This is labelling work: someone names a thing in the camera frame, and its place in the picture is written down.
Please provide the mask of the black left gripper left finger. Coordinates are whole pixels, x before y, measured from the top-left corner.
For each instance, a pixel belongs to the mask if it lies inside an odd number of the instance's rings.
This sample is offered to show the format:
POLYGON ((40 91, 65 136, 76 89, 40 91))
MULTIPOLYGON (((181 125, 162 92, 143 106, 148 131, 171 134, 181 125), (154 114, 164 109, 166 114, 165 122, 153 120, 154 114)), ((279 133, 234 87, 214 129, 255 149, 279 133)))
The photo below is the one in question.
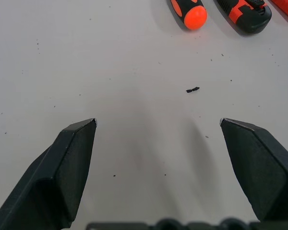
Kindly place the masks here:
POLYGON ((96 120, 63 129, 0 208, 0 230, 61 230, 75 221, 89 173, 96 120))

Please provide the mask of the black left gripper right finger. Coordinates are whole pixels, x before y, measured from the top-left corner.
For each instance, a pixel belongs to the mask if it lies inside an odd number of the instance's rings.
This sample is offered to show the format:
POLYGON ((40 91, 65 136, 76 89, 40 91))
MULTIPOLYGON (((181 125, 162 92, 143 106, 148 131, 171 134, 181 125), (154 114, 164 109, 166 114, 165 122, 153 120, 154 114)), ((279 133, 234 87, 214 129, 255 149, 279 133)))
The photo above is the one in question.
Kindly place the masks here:
POLYGON ((266 129, 222 118, 235 176, 260 221, 288 221, 288 151, 266 129))

